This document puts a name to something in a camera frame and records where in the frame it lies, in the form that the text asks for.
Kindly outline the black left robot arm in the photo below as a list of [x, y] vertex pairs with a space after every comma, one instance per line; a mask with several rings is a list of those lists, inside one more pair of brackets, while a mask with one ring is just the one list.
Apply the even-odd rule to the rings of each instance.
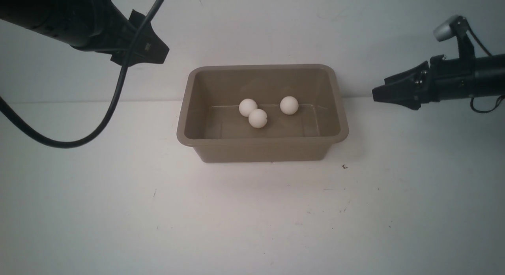
[[146, 18], [126, 18], [112, 0], [0, 0], [1, 19], [121, 65]]

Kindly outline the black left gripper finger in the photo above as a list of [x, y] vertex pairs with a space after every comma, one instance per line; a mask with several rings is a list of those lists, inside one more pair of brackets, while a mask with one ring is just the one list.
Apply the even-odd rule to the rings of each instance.
[[129, 16], [129, 23], [134, 29], [139, 29], [145, 18], [146, 16], [144, 14], [133, 9]]
[[[125, 32], [121, 34], [113, 43], [119, 50], [113, 51], [110, 61], [122, 65], [128, 50], [133, 40], [133, 32]], [[131, 59], [128, 66], [133, 66], [141, 63], [148, 64], [163, 64], [166, 56], [169, 53], [169, 47], [155, 34], [152, 28], [146, 28], [142, 31], [139, 41], [132, 51]]]

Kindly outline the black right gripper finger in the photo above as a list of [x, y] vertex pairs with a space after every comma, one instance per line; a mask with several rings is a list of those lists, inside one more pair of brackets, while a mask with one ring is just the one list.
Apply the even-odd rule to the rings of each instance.
[[391, 77], [385, 78], [384, 85], [394, 84], [402, 82], [404, 80], [415, 82], [423, 75], [424, 70], [425, 70], [424, 66], [416, 66], [402, 73], [395, 74]]
[[409, 82], [390, 83], [372, 90], [375, 102], [400, 105], [411, 110], [419, 110], [421, 103], [415, 99], [415, 86]]

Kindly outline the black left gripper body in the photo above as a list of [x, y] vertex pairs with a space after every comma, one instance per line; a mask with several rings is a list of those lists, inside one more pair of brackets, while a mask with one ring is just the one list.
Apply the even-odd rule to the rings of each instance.
[[138, 30], [112, 3], [112, 0], [82, 0], [88, 34], [83, 45], [74, 48], [83, 52], [125, 56]]

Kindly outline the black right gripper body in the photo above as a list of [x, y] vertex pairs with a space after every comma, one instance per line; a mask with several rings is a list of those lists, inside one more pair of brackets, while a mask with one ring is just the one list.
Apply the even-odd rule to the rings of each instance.
[[410, 70], [410, 80], [412, 82], [411, 106], [440, 102], [433, 81], [433, 71], [428, 61]]

